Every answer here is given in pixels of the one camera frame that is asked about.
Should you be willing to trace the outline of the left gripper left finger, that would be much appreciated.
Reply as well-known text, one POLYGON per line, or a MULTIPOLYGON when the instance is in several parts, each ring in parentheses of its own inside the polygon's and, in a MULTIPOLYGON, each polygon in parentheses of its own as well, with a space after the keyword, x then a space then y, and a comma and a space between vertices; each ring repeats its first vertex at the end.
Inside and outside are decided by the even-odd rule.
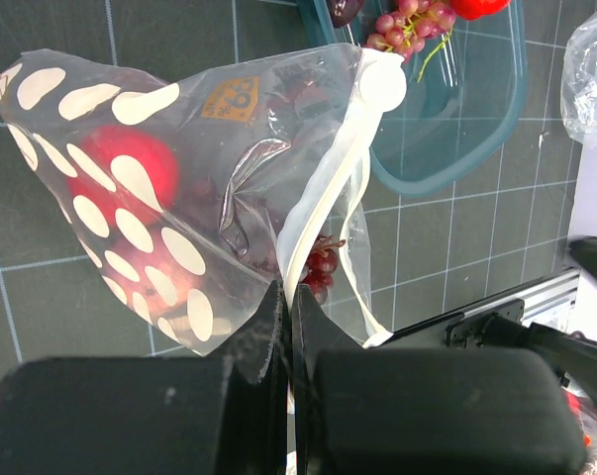
POLYGON ((0 474, 281 474, 288 312, 271 284, 204 357, 53 357, 0 382, 0 474))

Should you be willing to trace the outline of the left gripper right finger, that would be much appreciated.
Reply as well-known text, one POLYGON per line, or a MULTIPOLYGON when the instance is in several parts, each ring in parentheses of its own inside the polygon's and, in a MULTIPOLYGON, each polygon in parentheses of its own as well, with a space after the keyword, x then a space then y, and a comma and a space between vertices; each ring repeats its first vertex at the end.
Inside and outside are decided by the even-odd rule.
POLYGON ((291 321, 300 474, 576 474, 586 462, 532 351, 363 349, 305 286, 291 321))

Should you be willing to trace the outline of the dark red grape bunch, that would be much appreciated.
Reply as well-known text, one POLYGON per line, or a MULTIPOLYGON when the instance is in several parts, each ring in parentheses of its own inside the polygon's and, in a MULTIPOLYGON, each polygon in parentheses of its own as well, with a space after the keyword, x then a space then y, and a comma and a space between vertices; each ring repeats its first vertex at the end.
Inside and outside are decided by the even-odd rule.
MULTIPOLYGON (((314 73, 281 75, 283 90, 269 97, 266 108, 269 127, 286 145, 270 166, 281 180, 266 206, 270 223, 278 234, 287 223, 290 209, 302 197, 308 179, 332 145, 346 107, 332 105, 335 89, 326 88, 314 73)), ((334 286, 339 266, 338 249, 345 242, 319 231, 307 242, 308 255, 299 261, 298 281, 310 287, 322 304, 334 286)))

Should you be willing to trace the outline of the clear dotted zip bag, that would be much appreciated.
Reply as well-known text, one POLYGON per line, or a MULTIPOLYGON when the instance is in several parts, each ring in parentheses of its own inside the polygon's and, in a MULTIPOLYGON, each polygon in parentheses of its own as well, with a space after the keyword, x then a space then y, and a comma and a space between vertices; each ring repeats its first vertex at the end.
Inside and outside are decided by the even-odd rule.
POLYGON ((209 354, 249 320, 272 282, 292 300, 307 242, 324 231, 345 242, 336 271, 357 303, 350 336, 372 347, 390 333, 371 309, 370 240, 361 204, 369 176, 360 173, 382 116, 401 104, 406 87, 399 56, 351 44, 211 68, 173 83, 39 49, 0 73, 0 116, 105 283, 105 251, 123 238, 152 252, 156 231, 177 262, 199 276, 200 286, 188 291, 182 307, 157 323, 143 318, 175 342, 209 354), (287 145, 270 129, 266 104, 283 90, 282 74, 304 72, 334 88, 331 104, 346 110, 277 234, 266 206, 281 180, 270 166, 287 145), (77 165, 66 146, 109 125, 149 133, 175 154, 175 202, 149 225, 119 209, 111 226, 89 199, 69 193, 77 165))

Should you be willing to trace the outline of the red apple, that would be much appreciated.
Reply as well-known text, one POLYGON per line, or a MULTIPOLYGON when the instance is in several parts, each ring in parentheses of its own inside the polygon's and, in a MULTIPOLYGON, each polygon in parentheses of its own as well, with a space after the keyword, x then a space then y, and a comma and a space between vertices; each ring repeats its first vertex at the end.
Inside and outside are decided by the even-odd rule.
POLYGON ((149 225, 175 202, 177 159, 167 144, 149 133, 102 126, 66 150, 77 165, 77 176, 67 180, 70 195, 89 199, 111 226, 119 209, 149 225))

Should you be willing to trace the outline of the purple eggplant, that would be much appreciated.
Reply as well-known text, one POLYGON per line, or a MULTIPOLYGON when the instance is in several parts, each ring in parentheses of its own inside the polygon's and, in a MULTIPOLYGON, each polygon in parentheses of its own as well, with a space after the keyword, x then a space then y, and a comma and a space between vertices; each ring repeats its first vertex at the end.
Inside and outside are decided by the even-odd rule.
POLYGON ((363 0, 328 0, 327 8, 333 26, 341 28, 349 24, 359 13, 363 3, 363 0))

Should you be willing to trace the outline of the red tomato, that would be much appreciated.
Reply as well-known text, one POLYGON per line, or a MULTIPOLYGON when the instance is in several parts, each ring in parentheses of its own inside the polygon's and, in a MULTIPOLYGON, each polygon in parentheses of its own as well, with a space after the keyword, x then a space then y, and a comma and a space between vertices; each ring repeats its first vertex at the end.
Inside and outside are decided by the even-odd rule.
POLYGON ((504 10, 511 0, 450 0, 449 3, 460 18, 475 21, 504 10))

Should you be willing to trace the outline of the purple onion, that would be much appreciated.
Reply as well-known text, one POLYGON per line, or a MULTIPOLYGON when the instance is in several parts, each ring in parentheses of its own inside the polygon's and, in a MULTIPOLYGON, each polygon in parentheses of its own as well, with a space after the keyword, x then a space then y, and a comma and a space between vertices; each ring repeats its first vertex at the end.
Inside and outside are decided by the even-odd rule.
POLYGON ((121 238, 105 251, 106 283, 119 300, 146 321, 182 307, 199 276, 181 266, 163 242, 161 232, 151 234, 152 252, 144 252, 121 238))

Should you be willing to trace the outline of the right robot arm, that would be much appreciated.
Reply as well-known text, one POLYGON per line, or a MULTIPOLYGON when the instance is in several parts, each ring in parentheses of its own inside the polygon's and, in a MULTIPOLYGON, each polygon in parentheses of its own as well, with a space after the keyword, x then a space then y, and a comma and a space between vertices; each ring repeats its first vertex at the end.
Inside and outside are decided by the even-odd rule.
MULTIPOLYGON (((597 280, 597 237, 573 240, 569 253, 581 269, 597 280)), ((485 346, 524 348, 539 354, 553 369, 570 375, 597 407, 597 342, 578 339, 552 328, 524 327, 494 318, 482 333, 485 346)))

